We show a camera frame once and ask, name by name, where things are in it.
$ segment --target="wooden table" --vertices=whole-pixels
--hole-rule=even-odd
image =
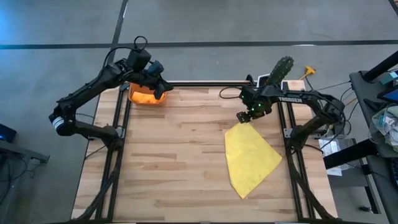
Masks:
[[[290,89],[303,87],[302,81],[289,81]],[[229,182],[224,133],[238,122],[236,113],[245,106],[239,99],[221,99],[220,89],[176,88],[169,92],[164,107],[132,105],[114,222],[297,221],[277,105],[252,125],[283,160],[247,198],[240,199]],[[238,93],[237,89],[223,92],[225,96]],[[101,95],[96,125],[112,123],[117,95],[117,89]],[[293,106],[297,124],[312,117],[309,107]],[[307,144],[318,146],[316,141]],[[87,153],[101,146],[100,141],[93,141]],[[312,192],[336,217],[321,153],[306,147],[303,156]],[[85,161],[72,218],[98,193],[105,157],[103,150]],[[300,197],[306,210],[302,192]]]

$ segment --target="desk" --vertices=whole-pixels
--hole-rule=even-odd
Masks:
[[[386,87],[379,82],[368,83],[364,81],[360,73],[352,73],[349,75],[349,78],[351,80],[353,90],[358,98],[358,102],[362,109],[366,123],[369,125],[372,116],[376,113],[369,109],[369,107],[365,104],[364,99],[367,98],[372,101],[381,102],[381,100],[377,99],[377,94],[384,91]],[[349,162],[350,158],[352,158],[351,155],[355,156],[356,154],[355,159],[366,157],[370,170],[384,176],[381,177],[380,175],[373,174],[374,183],[376,184],[377,191],[379,192],[387,218],[389,219],[390,223],[398,223],[398,190],[389,179],[385,178],[389,177],[389,171],[387,169],[387,162],[385,159],[383,159],[383,157],[398,157],[398,153],[393,151],[392,148],[385,143],[373,144],[371,141],[365,140],[359,144],[361,147],[349,148],[348,151],[351,151],[348,153],[350,154],[349,156],[347,156],[347,153],[345,153],[345,149],[333,154],[334,157],[330,158],[333,158],[334,164],[337,162],[338,165],[341,165],[345,162]],[[327,167],[329,162],[330,160],[326,157],[325,164]]]
[[[290,89],[303,87],[303,81],[289,83]],[[229,182],[224,133],[238,122],[236,113],[245,107],[239,99],[222,100],[220,90],[176,88],[169,92],[164,107],[132,105],[114,222],[297,221],[277,105],[252,125],[283,160],[242,200]],[[223,94],[236,96],[239,90],[228,89]],[[101,95],[95,125],[112,123],[117,96],[115,89]],[[294,104],[294,112],[297,124],[312,117],[305,105]],[[100,141],[91,142],[87,153],[101,145]],[[84,163],[72,218],[78,217],[98,193],[105,157],[106,150],[100,151]],[[322,154],[306,147],[303,158],[312,192],[337,217]],[[305,210],[303,193],[300,198]]]

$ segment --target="black metal frame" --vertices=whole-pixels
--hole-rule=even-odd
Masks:
[[[176,82],[169,82],[175,87],[209,87],[209,86],[241,86],[241,85],[250,85],[252,82],[249,80],[246,81],[176,81]],[[118,121],[119,121],[119,114],[121,110],[121,105],[122,105],[122,100],[123,100],[123,94],[124,91],[127,90],[127,86],[123,85],[119,89],[119,95],[118,95],[118,101],[116,103],[116,108],[115,108],[115,115],[113,119],[113,127],[117,128],[118,127]],[[286,121],[285,121],[285,116],[284,116],[284,109],[282,106],[281,102],[278,102],[278,112],[279,112],[279,119],[280,119],[280,127],[283,132],[283,130],[287,127]],[[121,169],[121,162],[123,159],[123,148],[124,148],[124,142],[125,142],[125,136],[126,136],[126,131],[127,131],[127,124],[129,121],[129,114],[130,114],[130,109],[131,109],[131,102],[127,100],[126,103],[126,109],[124,111],[124,118],[123,118],[123,124],[122,124],[122,136],[121,139],[123,141],[123,146],[121,150],[118,151],[117,157],[116,157],[116,163],[115,167],[112,171],[112,173],[109,175],[109,172],[111,170],[111,160],[113,156],[113,151],[108,150],[108,153],[106,155],[106,162],[104,166],[104,172],[103,172],[103,179],[101,183],[101,189],[98,195],[95,197],[94,201],[91,203],[91,207],[88,207],[88,209],[92,209],[92,206],[95,206],[96,209],[96,214],[94,219],[88,220],[70,220],[64,223],[75,223],[75,224],[80,224],[80,223],[113,223],[113,215],[114,215],[114,206],[116,203],[116,194],[118,190],[118,182],[119,182],[119,175],[120,175],[120,169]],[[287,109],[289,113],[289,120],[290,124],[292,127],[295,126],[295,117],[294,117],[294,112],[291,103],[287,104]],[[302,223],[355,223],[355,222],[344,222],[338,219],[330,219],[328,216],[321,215],[322,219],[316,219],[315,217],[315,212],[314,212],[314,207],[315,204],[312,205],[310,201],[314,202],[314,196],[311,194],[306,194],[310,193],[309,191],[309,186],[308,186],[308,178],[307,178],[307,173],[305,170],[305,165],[304,165],[304,160],[303,160],[303,155],[300,150],[297,151],[297,160],[298,160],[298,166],[300,169],[300,173],[297,172],[295,165],[294,165],[294,160],[293,160],[293,155],[291,152],[291,149],[289,149],[286,145],[287,143],[287,138],[282,135],[284,138],[285,142],[285,152],[287,156],[287,165],[289,167],[289,174],[290,174],[290,179],[291,179],[291,184],[292,184],[292,193],[293,193],[293,198],[295,202],[295,208],[297,212],[297,220],[298,222]],[[303,191],[305,192],[306,196],[306,203],[307,203],[307,208],[308,208],[308,216],[309,218],[304,218],[303,215],[303,210],[300,202],[300,195],[299,195],[299,189],[297,187],[297,184],[301,186]],[[104,197],[106,195],[106,192],[109,190],[110,186],[112,185],[111,189],[111,196],[109,200],[109,207],[108,207],[108,212],[106,214],[106,218],[102,217],[103,214],[103,202],[104,202]]]

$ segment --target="wooden tabletop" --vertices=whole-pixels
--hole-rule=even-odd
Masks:
[[[303,87],[303,81],[289,81],[292,90]],[[252,125],[283,157],[282,162],[247,198],[240,199],[229,182],[224,133],[238,122],[236,113],[245,106],[239,99],[221,99],[220,90],[175,88],[164,107],[132,105],[114,222],[297,220],[277,105]],[[237,96],[239,90],[228,89],[223,94]],[[95,125],[112,123],[117,95],[117,89],[101,95]],[[294,104],[294,112],[297,124],[312,117],[305,105]],[[307,144],[318,146],[316,141]],[[101,146],[101,141],[93,141],[87,153]],[[312,192],[336,217],[322,154],[305,147],[303,156]],[[78,217],[98,193],[105,157],[106,149],[85,161],[72,218]],[[300,197],[306,211],[302,192]]]

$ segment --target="concrete floor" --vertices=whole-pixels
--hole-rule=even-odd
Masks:
[[[0,45],[110,44],[122,0],[3,0]],[[388,0],[130,0],[120,43],[144,35],[150,42],[394,40],[398,18]],[[306,65],[315,89],[348,81],[391,53],[396,45],[278,46],[149,49],[164,64],[168,80],[241,80],[268,73],[278,59],[291,55],[298,79]],[[10,214],[13,223],[69,219],[87,141],[57,136],[47,116],[56,100],[97,76],[108,49],[0,50],[0,123],[18,131],[21,146],[51,155],[36,176],[23,176]],[[118,52],[115,58],[125,57]],[[349,85],[323,93],[340,97]],[[94,115],[97,99],[79,112]],[[352,106],[346,109],[349,113]],[[362,141],[367,127],[359,107],[350,137]],[[344,220],[386,223],[385,215],[357,211],[367,205],[363,189],[332,189]]]

